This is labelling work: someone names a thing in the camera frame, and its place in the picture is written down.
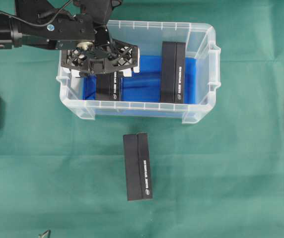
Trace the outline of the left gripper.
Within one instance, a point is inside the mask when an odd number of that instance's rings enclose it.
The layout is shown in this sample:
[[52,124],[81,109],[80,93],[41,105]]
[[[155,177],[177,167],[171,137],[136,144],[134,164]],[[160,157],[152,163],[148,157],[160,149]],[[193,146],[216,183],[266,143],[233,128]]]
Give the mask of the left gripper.
[[125,77],[140,72],[140,49],[112,39],[106,25],[88,14],[54,14],[46,24],[48,41],[61,50],[60,66],[73,77],[122,71]]

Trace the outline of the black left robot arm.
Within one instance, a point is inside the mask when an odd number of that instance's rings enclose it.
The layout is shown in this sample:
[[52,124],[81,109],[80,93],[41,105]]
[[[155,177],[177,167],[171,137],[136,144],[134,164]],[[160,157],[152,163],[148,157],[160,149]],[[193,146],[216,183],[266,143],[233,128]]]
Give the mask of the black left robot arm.
[[140,70],[138,46],[112,38],[107,23],[120,0],[75,0],[71,14],[47,0],[17,0],[15,14],[0,10],[0,50],[30,46],[61,52],[61,66],[80,75]]

